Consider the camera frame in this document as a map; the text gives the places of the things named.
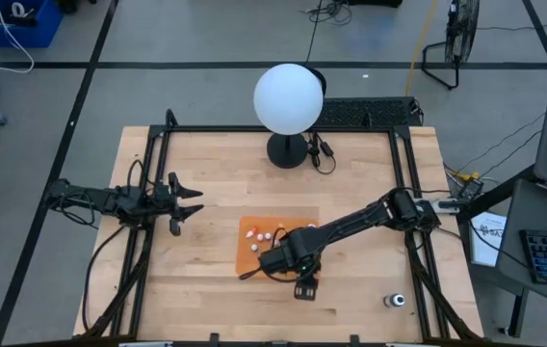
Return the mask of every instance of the blue bin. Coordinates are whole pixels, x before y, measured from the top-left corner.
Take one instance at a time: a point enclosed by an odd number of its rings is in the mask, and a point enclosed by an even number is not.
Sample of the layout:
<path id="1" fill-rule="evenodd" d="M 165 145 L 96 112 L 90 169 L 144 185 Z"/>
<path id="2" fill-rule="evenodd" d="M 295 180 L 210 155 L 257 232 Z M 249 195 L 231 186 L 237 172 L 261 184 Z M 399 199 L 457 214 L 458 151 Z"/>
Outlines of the blue bin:
<path id="1" fill-rule="evenodd" d="M 15 0 L 0 0 L 0 10 L 4 15 Z M 36 27 L 9 26 L 11 34 L 23 47 L 48 47 L 57 32 L 64 16 L 54 0 L 18 0 L 26 9 L 36 8 Z M 12 47 L 4 27 L 0 25 L 0 47 Z"/>

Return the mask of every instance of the paper sheet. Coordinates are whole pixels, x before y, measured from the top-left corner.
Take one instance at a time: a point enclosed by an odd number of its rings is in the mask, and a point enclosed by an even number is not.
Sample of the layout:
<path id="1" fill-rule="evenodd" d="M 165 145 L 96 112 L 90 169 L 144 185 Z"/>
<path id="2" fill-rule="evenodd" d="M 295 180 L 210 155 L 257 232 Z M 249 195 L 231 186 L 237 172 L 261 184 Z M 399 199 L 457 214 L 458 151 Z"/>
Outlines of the paper sheet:
<path id="1" fill-rule="evenodd" d="M 483 240 L 500 250 L 507 217 L 483 212 L 473 218 L 472 223 Z M 498 252 L 486 245 L 474 230 L 471 229 L 470 232 L 472 233 L 471 262 L 491 267 L 496 266 Z"/>

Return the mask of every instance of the orange cutting board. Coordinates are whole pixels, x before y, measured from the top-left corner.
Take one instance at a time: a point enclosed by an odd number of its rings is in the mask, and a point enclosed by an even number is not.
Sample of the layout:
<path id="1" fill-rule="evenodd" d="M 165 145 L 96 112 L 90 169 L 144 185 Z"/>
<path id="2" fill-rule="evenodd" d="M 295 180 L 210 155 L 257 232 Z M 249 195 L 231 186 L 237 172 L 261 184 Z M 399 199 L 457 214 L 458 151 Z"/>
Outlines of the orange cutting board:
<path id="1" fill-rule="evenodd" d="M 319 225 L 319 221 L 313 218 L 295 218 L 295 217 L 244 217 L 239 222 L 239 232 L 237 233 L 237 259 L 235 261 L 235 272 L 237 275 L 242 275 L 258 268 L 258 256 L 262 252 L 269 250 L 272 247 L 272 240 L 263 241 L 257 240 L 259 233 L 265 234 L 268 232 L 274 236 L 275 230 L 279 227 L 284 227 L 284 230 L 278 232 L 276 239 L 280 239 L 286 234 L 291 232 L 297 227 L 307 227 L 308 225 Z M 257 227 L 258 231 L 247 238 L 248 231 Z M 258 251 L 254 252 L 251 246 L 255 244 L 258 246 Z M 293 279 L 297 276 L 295 273 L 289 273 L 286 275 L 276 274 L 281 279 Z M 254 278 L 264 278 L 265 275 L 262 272 L 253 276 Z"/>

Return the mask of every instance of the concrete floor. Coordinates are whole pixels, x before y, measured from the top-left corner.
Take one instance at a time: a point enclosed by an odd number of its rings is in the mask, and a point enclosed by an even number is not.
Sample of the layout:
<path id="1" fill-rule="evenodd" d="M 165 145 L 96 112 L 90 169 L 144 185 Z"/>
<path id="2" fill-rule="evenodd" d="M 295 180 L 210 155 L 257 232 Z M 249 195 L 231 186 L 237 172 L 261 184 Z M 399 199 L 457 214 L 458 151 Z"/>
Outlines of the concrete floor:
<path id="1" fill-rule="evenodd" d="M 119 0 L 100 62 L 286 62 L 305 59 L 312 23 L 299 13 L 316 0 Z M 547 23 L 547 0 L 532 1 Z M 32 50 L 38 62 L 71 62 L 69 68 L 37 68 L 28 75 L 0 71 L 0 306 L 32 224 L 40 195 L 73 110 L 110 0 L 81 1 L 66 16 L 48 49 Z M 450 2 L 441 0 L 426 43 L 444 38 Z M 409 62 L 430 8 L 428 0 L 404 0 L 399 9 L 354 7 L 352 23 L 319 25 L 313 62 Z M 521 0 L 483 0 L 480 26 L 532 26 Z M 442 61 L 442 52 L 430 57 Z M 0 49 L 1 62 L 24 61 Z M 547 63 L 534 30 L 480 31 L 473 63 Z M 182 124 L 257 124 L 251 93 L 265 68 L 250 65 L 157 69 L 100 68 L 80 110 L 62 176 L 86 186 L 105 186 L 126 125 L 163 121 L 172 108 Z M 415 71 L 412 95 L 434 126 L 445 161 L 458 168 L 545 111 L 547 67 L 465 69 L 461 86 L 447 92 Z M 400 96 L 406 69 L 323 68 L 328 97 Z M 448 70 L 438 74 L 453 78 Z M 485 171 L 540 128 L 518 134 L 469 171 Z M 504 180 L 534 161 L 537 141 L 490 176 Z M 506 206 L 499 209 L 505 213 Z M 4 344 L 68 338 L 80 302 L 94 233 L 57 214 L 44 221 L 32 264 Z M 501 335 L 510 294 L 474 280 L 485 335 L 498 341 L 547 345 L 547 300 L 531 296 L 522 338 Z"/>

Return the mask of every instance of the lamp base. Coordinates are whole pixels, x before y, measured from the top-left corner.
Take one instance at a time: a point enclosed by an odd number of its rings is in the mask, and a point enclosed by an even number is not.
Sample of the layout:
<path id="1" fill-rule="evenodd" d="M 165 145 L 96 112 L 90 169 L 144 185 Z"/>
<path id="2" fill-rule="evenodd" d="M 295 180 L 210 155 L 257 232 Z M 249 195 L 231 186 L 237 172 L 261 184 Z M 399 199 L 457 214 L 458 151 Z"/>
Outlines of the lamp base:
<path id="1" fill-rule="evenodd" d="M 301 165 L 307 154 L 308 143 L 301 134 L 273 134 L 267 141 L 267 155 L 281 169 L 292 169 Z"/>

